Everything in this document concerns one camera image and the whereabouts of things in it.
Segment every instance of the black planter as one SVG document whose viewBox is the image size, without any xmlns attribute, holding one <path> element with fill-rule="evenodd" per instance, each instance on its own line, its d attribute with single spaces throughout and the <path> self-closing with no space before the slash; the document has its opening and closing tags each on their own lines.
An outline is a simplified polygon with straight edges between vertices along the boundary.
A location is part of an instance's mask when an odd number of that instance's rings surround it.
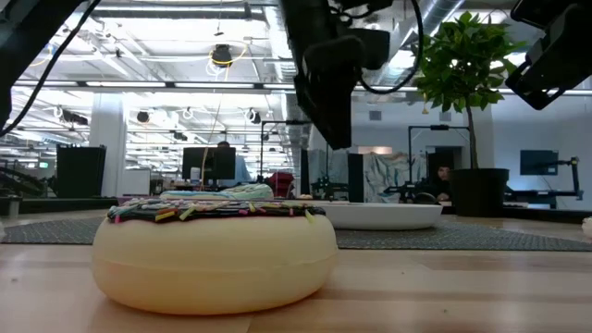
<svg viewBox="0 0 592 333">
<path fill-rule="evenodd" d="M 501 216 L 510 170 L 461 169 L 450 172 L 452 204 L 458 216 Z"/>
</svg>

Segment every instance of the potted plant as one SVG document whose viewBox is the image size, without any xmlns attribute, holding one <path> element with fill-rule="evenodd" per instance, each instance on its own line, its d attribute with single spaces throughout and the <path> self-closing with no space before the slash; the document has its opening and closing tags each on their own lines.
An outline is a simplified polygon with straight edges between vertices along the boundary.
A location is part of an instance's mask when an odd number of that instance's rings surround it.
<svg viewBox="0 0 592 333">
<path fill-rule="evenodd" d="M 504 74 L 516 69 L 505 56 L 524 43 L 510 41 L 506 27 L 491 24 L 490 18 L 484 24 L 466 12 L 424 39 L 423 77 L 415 80 L 419 92 L 433 101 L 432 108 L 454 108 L 468 117 L 472 168 L 450 173 L 452 200 L 462 216 L 496 216 L 503 206 L 509 170 L 479 168 L 473 113 L 504 99 L 496 89 Z"/>
</svg>

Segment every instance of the gray rug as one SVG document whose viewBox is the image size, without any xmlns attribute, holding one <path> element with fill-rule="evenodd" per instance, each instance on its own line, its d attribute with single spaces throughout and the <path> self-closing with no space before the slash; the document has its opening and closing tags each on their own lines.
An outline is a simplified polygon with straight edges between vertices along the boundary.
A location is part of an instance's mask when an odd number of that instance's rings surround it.
<svg viewBox="0 0 592 333">
<path fill-rule="evenodd" d="M 8 244 L 93 244 L 103 220 L 60 220 L 5 229 Z M 341 249 L 592 252 L 592 244 L 454 222 L 409 231 L 337 230 Z"/>
</svg>

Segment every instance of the person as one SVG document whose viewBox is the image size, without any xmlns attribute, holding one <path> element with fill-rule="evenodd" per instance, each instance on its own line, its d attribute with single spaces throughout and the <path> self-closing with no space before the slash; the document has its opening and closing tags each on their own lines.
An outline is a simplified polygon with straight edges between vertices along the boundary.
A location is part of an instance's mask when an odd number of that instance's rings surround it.
<svg viewBox="0 0 592 333">
<path fill-rule="evenodd" d="M 434 181 L 436 187 L 436 199 L 438 202 L 450 201 L 449 166 L 438 168 L 438 178 Z"/>
<path fill-rule="evenodd" d="M 222 141 L 218 143 L 218 148 L 230 148 L 230 143 Z M 247 163 L 242 156 L 236 156 L 234 166 L 234 179 L 221 179 L 218 181 L 218 187 L 231 188 L 240 184 L 248 184 L 251 181 L 251 174 L 247 170 Z"/>
</svg>

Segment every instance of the computer monitor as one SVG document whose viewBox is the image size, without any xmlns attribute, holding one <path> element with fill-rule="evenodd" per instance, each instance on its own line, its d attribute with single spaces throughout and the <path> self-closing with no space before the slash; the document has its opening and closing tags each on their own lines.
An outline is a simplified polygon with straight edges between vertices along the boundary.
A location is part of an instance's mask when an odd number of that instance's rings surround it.
<svg viewBox="0 0 592 333">
<path fill-rule="evenodd" d="M 208 148 L 205 158 L 205 179 L 234 179 L 234 168 L 236 167 L 235 148 Z M 191 168 L 202 168 L 204 162 L 205 148 L 183 149 L 183 178 L 191 178 Z"/>
<path fill-rule="evenodd" d="M 557 176 L 558 162 L 559 153 L 557 151 L 520 151 L 520 175 Z"/>
</svg>

